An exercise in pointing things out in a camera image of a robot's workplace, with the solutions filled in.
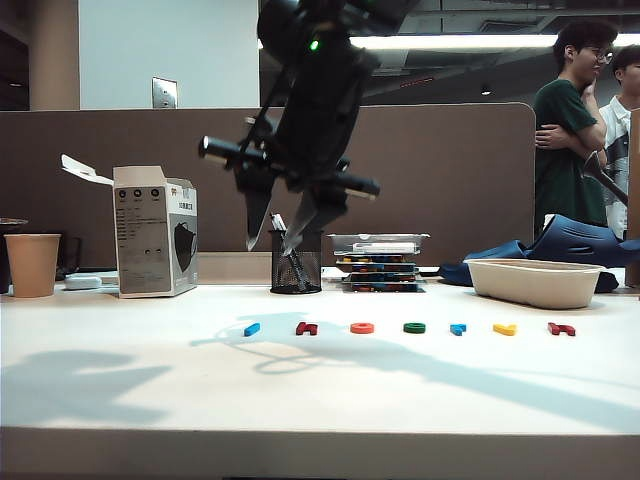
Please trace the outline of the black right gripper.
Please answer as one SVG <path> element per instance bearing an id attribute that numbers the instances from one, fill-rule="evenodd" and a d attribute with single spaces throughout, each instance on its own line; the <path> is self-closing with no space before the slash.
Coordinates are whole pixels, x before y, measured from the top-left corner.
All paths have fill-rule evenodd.
<path id="1" fill-rule="evenodd" d="M 335 102 L 324 99 L 304 104 L 292 97 L 276 121 L 262 108 L 253 117 L 246 137 L 237 143 L 212 136 L 199 142 L 199 155 L 215 160 L 234 174 L 237 190 L 245 196 L 246 248 L 258 241 L 271 204 L 275 180 L 301 192 L 308 187 L 283 241 L 289 255 L 306 231 L 319 231 L 347 211 L 347 194 L 374 199 L 379 184 L 346 172 L 349 144 L 360 108 L 360 96 L 348 94 Z"/>

